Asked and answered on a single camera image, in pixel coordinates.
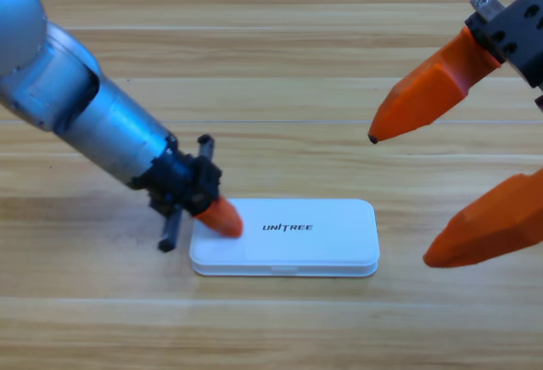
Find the orange gripper fingertip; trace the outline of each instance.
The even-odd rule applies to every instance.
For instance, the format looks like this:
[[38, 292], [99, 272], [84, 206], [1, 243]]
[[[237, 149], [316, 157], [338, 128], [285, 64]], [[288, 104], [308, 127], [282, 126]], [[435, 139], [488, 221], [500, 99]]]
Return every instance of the orange gripper fingertip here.
[[391, 89], [373, 118], [369, 139], [377, 143], [427, 126], [460, 103], [470, 87], [501, 64], [462, 31]]
[[224, 196], [219, 196], [207, 210], [195, 217], [223, 236], [239, 238], [244, 230], [241, 216]]

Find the wooden table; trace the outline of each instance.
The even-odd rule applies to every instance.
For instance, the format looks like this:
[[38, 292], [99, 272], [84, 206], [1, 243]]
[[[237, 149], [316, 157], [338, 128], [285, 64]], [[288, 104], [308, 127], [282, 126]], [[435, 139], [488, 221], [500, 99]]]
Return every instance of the wooden table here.
[[162, 255], [145, 193], [3, 111], [0, 368], [542, 368], [541, 246], [422, 262], [464, 205], [543, 166], [537, 92], [505, 66], [434, 125], [366, 136], [468, 1], [43, 0], [185, 151], [216, 136], [227, 196], [366, 199], [382, 258], [367, 279], [200, 277], [190, 224]]

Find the white box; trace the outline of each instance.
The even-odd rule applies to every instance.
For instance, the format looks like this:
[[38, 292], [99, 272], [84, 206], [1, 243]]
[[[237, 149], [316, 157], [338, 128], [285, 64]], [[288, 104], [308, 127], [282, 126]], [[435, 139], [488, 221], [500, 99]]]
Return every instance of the white box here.
[[244, 222], [226, 238], [194, 222], [190, 258], [209, 276], [366, 277], [380, 256], [375, 213], [360, 199], [229, 199]]

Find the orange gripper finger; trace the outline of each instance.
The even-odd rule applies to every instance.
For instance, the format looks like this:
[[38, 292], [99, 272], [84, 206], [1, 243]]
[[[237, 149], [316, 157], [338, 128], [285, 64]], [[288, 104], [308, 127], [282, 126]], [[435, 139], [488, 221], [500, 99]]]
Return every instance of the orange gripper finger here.
[[467, 266], [543, 241], [543, 170], [518, 174], [460, 211], [430, 245], [432, 267]]
[[224, 196], [219, 196], [207, 210], [195, 217], [207, 227], [227, 237], [241, 237], [244, 229], [238, 211]]
[[373, 119], [370, 140], [377, 143], [433, 123], [460, 103], [471, 86], [499, 67], [464, 26], [392, 88]]

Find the robotic arm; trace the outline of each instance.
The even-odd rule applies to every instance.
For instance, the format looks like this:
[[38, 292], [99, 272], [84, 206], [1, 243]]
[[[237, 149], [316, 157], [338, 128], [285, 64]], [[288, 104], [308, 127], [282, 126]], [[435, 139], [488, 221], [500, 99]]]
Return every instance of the robotic arm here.
[[241, 219], [219, 193], [214, 140], [199, 138], [199, 155], [122, 92], [72, 35], [48, 20], [40, 0], [0, 0], [0, 104], [52, 132], [127, 187], [147, 189], [165, 219], [159, 248], [176, 247], [186, 210], [229, 237]]

